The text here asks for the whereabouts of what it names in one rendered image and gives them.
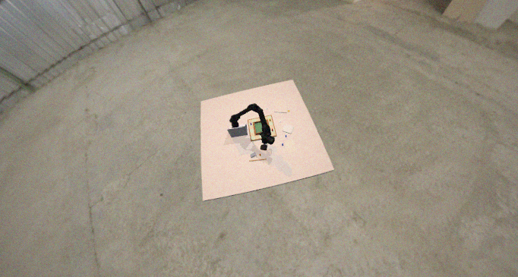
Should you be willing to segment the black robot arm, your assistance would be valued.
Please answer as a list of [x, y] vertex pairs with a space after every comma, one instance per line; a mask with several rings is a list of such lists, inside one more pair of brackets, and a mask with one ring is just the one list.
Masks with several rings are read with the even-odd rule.
[[238, 120], [240, 119], [240, 117], [251, 110], [259, 114], [259, 118], [262, 124], [262, 132], [260, 132], [259, 135], [261, 135], [262, 140], [266, 140], [266, 143], [270, 145], [273, 144], [275, 141], [275, 137], [271, 136], [270, 127], [267, 124], [266, 119], [264, 117], [263, 109], [261, 109], [260, 106], [258, 106], [256, 103], [250, 104], [246, 109], [242, 110], [238, 114], [231, 115], [229, 122], [231, 122], [232, 128], [238, 127]]

